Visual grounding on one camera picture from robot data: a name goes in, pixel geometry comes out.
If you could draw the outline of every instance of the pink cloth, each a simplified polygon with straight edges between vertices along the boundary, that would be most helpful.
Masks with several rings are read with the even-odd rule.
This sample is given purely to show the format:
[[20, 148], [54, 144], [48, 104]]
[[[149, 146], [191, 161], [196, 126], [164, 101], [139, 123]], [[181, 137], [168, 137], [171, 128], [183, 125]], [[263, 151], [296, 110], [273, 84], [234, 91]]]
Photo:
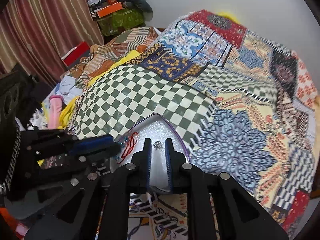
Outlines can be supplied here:
[[63, 97], [60, 95], [50, 96], [50, 109], [49, 109], [49, 129], [57, 129], [59, 126], [59, 116], [62, 110]]

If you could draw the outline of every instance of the white foam sheet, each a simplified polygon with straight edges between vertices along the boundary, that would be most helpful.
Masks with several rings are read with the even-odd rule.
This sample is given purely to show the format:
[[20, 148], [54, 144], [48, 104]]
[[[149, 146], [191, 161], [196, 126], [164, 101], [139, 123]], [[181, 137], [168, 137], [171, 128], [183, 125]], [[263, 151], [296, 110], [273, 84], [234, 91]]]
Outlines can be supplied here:
[[[167, 138], [171, 138], [175, 151], [181, 152], [186, 156], [185, 150], [183, 149], [183, 146], [179, 141], [177, 135], [174, 133], [170, 125], [166, 121], [164, 121], [164, 119], [160, 115], [157, 114], [153, 114], [147, 117], [145, 120], [141, 121], [139, 124], [130, 129], [124, 137], [130, 136], [134, 132], [138, 133], [138, 141], [134, 147], [134, 150], [125, 158], [125, 160], [121, 164], [118, 164], [115, 158], [111, 158], [110, 171], [114, 172], [116, 168], [130, 163], [133, 153], [142, 151], [145, 138], [150, 138], [152, 144], [149, 182], [150, 186], [160, 189], [168, 188], [167, 166], [164, 150], [165, 140]], [[161, 149], [156, 150], [153, 146], [156, 141], [161, 142]], [[119, 157], [121, 157], [123, 151], [124, 148], [122, 149], [122, 152], [118, 154]]]

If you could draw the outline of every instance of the metal screw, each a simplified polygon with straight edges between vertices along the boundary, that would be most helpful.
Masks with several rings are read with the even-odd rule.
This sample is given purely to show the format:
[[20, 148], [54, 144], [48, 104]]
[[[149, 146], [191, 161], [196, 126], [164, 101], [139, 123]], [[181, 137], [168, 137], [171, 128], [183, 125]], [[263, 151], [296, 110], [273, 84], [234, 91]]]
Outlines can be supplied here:
[[96, 173], [90, 173], [87, 176], [88, 180], [95, 180], [98, 177], [98, 175]]
[[87, 158], [84, 157], [84, 156], [80, 156], [78, 159], [79, 159], [79, 161], [81, 161], [82, 163], [84, 163], [84, 162], [87, 160]]
[[190, 170], [192, 168], [192, 164], [190, 163], [183, 163], [182, 168], [185, 170]]
[[125, 167], [128, 170], [134, 170], [136, 168], [136, 165], [134, 163], [128, 163]]
[[228, 179], [230, 179], [230, 175], [226, 172], [223, 172], [220, 174], [220, 178], [224, 179], [224, 180], [228, 180]]
[[79, 180], [77, 180], [76, 178], [72, 178], [71, 180], [70, 180], [70, 182], [71, 182], [71, 184], [72, 184], [72, 186], [77, 186], [78, 185], [78, 183], [79, 183]]

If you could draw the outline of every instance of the yellow cloth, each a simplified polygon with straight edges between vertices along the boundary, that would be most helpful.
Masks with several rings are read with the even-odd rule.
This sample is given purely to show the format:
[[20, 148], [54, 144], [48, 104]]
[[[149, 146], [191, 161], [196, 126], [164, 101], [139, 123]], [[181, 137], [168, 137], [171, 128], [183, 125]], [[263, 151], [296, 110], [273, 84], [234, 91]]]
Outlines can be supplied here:
[[37, 162], [38, 162], [38, 165], [39, 165], [39, 166], [41, 166], [41, 165], [42, 165], [42, 163], [44, 163], [44, 159], [39, 160], [39, 161], [37, 161]]
[[66, 108], [61, 111], [61, 114], [59, 116], [60, 126], [57, 129], [65, 129], [67, 127], [69, 119], [71, 118], [73, 109], [75, 108], [76, 100], [78, 97], [79, 96], [72, 99], [69, 102], [69, 104], [66, 106]]
[[238, 19], [236, 18], [236, 16], [234, 16], [232, 13], [229, 13], [229, 12], [220, 12], [220, 13], [217, 13], [217, 15], [219, 16], [222, 16], [222, 17], [225, 17], [225, 18], [228, 18], [230, 19], [231, 21], [234, 21], [235, 23], [239, 23]]
[[113, 70], [115, 67], [123, 65], [124, 63], [128, 62], [129, 60], [132, 60], [133, 58], [139, 56], [140, 54], [141, 53], [137, 52], [136, 50], [130, 51], [127, 56], [123, 57], [121, 60], [114, 63], [107, 71], [103, 72], [99, 76], [96, 76], [92, 80], [90, 80], [87, 87], [90, 87], [93, 83], [97, 81], [98, 78], [102, 77], [105, 73], [108, 73], [109, 71]]
[[42, 102], [41, 103], [42, 105], [42, 109], [43, 109], [43, 112], [44, 112], [44, 117], [47, 119], [47, 122], [49, 122], [49, 113], [48, 113], [48, 109], [46, 108], [45, 104]]

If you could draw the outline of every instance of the red patterned fabric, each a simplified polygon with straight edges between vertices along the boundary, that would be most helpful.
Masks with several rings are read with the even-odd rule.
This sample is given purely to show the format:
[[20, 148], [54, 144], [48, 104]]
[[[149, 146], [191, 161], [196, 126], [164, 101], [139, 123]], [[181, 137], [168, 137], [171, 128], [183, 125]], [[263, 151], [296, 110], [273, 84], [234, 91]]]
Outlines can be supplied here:
[[282, 228], [286, 232], [290, 229], [290, 225], [294, 223], [298, 217], [303, 215], [308, 202], [309, 194], [298, 190], [288, 216], [282, 224]]
[[186, 18], [186, 20], [199, 22], [207, 25], [219, 35], [224, 37], [237, 49], [240, 48], [247, 28], [227, 18], [215, 15], [207, 10], [197, 11]]

